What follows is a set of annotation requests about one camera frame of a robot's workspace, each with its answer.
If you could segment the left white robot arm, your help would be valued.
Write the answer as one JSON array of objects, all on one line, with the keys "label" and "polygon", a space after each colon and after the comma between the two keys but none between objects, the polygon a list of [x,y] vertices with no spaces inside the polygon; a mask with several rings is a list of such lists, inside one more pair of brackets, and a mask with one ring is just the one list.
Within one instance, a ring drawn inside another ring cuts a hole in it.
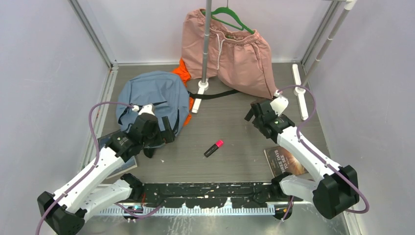
[{"label": "left white robot arm", "polygon": [[177,129],[178,123],[171,126],[167,116],[157,118],[151,111],[139,112],[127,130],[107,135],[95,160],[68,183],[54,193],[45,191],[39,195],[42,221],[58,235],[75,235],[103,209],[124,200],[140,200],[144,194],[143,183],[131,173],[121,175],[98,192],[94,189],[141,151],[173,142]]}]

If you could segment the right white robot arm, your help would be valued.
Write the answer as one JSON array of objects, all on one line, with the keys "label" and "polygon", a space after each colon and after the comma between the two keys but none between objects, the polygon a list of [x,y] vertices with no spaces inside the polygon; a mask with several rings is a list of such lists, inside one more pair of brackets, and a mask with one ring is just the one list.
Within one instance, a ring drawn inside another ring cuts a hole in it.
[{"label": "right white robot arm", "polygon": [[312,177],[306,180],[284,172],[271,180],[272,196],[278,201],[294,196],[312,202],[323,217],[332,219],[361,199],[357,172],[316,148],[282,113],[287,105],[285,98],[259,99],[250,104],[245,116],[265,138],[290,152]]}]

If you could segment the Nineteen Eighty-Four blue book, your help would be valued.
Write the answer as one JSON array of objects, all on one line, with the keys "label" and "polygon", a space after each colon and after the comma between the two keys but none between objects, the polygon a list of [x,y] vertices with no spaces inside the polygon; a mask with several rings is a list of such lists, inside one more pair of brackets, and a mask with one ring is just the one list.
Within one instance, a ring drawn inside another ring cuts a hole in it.
[{"label": "Nineteen Eighty-Four blue book", "polygon": [[122,174],[127,173],[129,170],[138,166],[136,156],[127,154],[126,152],[127,136],[121,130],[101,136],[97,141],[100,147],[100,161],[122,159],[122,164],[118,165],[117,168],[115,168],[115,166],[111,167],[113,172],[111,172],[106,179],[120,177]]}]

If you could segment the blue student backpack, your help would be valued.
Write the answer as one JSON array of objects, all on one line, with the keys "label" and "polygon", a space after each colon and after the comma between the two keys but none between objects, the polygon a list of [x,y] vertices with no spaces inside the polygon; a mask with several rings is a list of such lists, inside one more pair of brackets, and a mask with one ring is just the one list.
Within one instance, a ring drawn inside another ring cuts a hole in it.
[{"label": "blue student backpack", "polygon": [[168,117],[172,134],[176,137],[187,122],[190,96],[178,75],[153,71],[129,80],[121,90],[118,102],[139,107],[153,104],[160,131],[165,130],[162,118]]}]

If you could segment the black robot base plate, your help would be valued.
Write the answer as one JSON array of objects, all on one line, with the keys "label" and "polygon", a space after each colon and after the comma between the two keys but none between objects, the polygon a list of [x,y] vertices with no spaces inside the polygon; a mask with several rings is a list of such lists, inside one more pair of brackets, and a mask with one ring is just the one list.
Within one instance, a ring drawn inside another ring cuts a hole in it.
[{"label": "black robot base plate", "polygon": [[287,205],[289,198],[277,196],[270,183],[147,183],[140,194],[122,203],[144,204],[149,207],[162,205],[165,208],[200,207],[202,209],[223,208],[230,200],[233,209],[264,208],[270,204]]}]

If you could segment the Three Days To See book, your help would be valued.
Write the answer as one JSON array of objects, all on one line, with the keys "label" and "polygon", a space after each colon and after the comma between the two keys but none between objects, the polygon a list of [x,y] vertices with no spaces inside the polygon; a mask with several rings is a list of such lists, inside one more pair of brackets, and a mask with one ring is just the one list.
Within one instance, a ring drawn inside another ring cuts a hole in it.
[{"label": "Three Days To See book", "polygon": [[285,172],[294,175],[308,174],[305,167],[288,150],[279,145],[266,148],[263,152],[273,177]]}]

